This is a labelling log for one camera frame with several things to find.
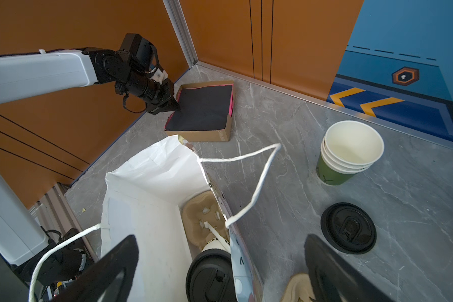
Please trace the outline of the black plastic cup lid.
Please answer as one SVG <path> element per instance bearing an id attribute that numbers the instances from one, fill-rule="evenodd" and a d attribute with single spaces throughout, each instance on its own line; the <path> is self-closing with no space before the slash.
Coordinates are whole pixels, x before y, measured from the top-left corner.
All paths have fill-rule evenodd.
<path id="1" fill-rule="evenodd" d="M 189 302 L 236 301 L 231 255 L 221 249 L 201 252 L 187 272 L 186 296 Z"/>

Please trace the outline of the straw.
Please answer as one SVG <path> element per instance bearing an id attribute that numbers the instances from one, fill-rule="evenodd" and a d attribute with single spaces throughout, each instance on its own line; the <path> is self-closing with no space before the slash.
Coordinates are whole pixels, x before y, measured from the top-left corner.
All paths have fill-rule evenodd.
<path id="1" fill-rule="evenodd" d="M 216 237 L 216 239 L 223 245 L 230 245 L 229 241 L 227 241 L 224 237 L 222 237 L 215 228 L 209 224 L 207 221 L 204 223 L 205 227 L 210 230 L 210 232 Z"/>

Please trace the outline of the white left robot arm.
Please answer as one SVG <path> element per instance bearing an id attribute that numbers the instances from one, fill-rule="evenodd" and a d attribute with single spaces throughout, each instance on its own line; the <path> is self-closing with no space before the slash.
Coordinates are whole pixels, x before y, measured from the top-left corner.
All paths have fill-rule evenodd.
<path id="1" fill-rule="evenodd" d="M 136 33 L 127 34 L 117 51 L 88 47 L 0 56 L 0 104 L 106 83 L 114 83 L 124 99 L 143 100 L 146 113 L 179 110 L 156 47 Z M 48 244 L 47 234 L 0 175 L 0 255 L 21 266 Z"/>

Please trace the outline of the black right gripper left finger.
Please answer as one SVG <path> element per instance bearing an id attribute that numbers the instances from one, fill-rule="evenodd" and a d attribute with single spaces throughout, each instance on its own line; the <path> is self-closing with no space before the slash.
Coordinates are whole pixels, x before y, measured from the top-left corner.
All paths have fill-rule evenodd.
<path id="1" fill-rule="evenodd" d="M 128 235 L 53 300 L 127 301 L 138 257 L 136 237 Z"/>

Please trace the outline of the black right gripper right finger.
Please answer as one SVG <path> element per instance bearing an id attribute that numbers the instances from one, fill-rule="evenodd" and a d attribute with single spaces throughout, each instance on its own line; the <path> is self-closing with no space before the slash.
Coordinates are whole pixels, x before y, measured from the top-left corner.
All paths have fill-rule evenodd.
<path id="1" fill-rule="evenodd" d="M 317 235 L 307 236 L 305 260 L 315 301 L 391 301 Z"/>

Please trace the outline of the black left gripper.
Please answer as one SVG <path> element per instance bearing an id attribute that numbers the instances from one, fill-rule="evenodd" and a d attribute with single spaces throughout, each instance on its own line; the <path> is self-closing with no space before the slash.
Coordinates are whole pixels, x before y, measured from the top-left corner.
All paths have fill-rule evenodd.
<path id="1" fill-rule="evenodd" d="M 117 51 L 88 47 L 84 54 L 91 59 L 96 84 L 114 82 L 125 110 L 151 115 L 180 110 L 156 47 L 141 35 L 126 34 Z"/>

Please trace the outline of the cartoon animal paper gift bag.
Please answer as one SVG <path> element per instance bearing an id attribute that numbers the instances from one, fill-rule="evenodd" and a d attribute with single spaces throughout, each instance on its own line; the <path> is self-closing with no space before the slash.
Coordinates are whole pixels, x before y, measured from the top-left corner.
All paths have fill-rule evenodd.
<path id="1" fill-rule="evenodd" d="M 126 236 L 136 237 L 139 257 L 127 301 L 188 301 L 187 272 L 202 250 L 186 238 L 181 214 L 189 200 L 205 191 L 215 195 L 229 230 L 236 301 L 262 300 L 262 281 L 236 223 L 256 204 L 266 172 L 261 173 L 250 202 L 232 213 L 205 171 L 207 162 L 175 135 L 106 175 L 101 222 L 94 229 L 101 232 L 101 258 Z"/>

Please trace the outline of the white paper cup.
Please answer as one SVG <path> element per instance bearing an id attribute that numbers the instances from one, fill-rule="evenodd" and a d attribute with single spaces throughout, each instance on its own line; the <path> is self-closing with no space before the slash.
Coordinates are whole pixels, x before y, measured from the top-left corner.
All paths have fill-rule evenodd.
<path id="1" fill-rule="evenodd" d="M 225 251 L 229 254 L 231 253 L 230 244 L 228 242 L 223 242 L 218 239 L 214 239 L 214 240 L 210 241 L 209 243 L 207 243 L 202 251 L 204 252 L 206 250 L 211 250 L 211 249 L 219 249 L 219 250 Z"/>

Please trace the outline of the single pulp cup carrier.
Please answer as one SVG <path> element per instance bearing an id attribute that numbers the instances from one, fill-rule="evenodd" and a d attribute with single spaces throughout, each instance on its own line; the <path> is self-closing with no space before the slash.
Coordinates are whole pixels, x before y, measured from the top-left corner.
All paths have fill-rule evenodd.
<path id="1" fill-rule="evenodd" d="M 211 191 L 189 200 L 182 209 L 182 222 L 188 241 L 201 250 L 230 252 L 230 235 L 221 208 Z"/>

